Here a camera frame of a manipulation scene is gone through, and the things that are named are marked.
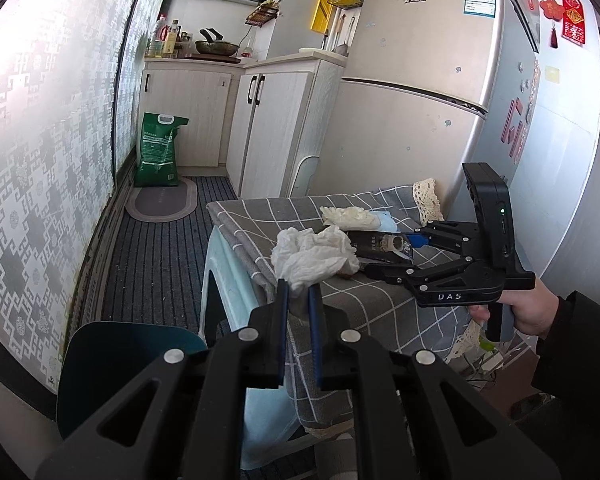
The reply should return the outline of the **person's right hand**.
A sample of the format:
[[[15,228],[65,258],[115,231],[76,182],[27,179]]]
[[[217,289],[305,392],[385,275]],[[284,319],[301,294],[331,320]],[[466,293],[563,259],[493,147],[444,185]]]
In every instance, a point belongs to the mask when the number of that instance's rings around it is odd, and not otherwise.
[[[559,307],[559,298],[539,278],[530,290],[504,290],[498,302],[512,309],[517,330],[542,339],[547,337]]]

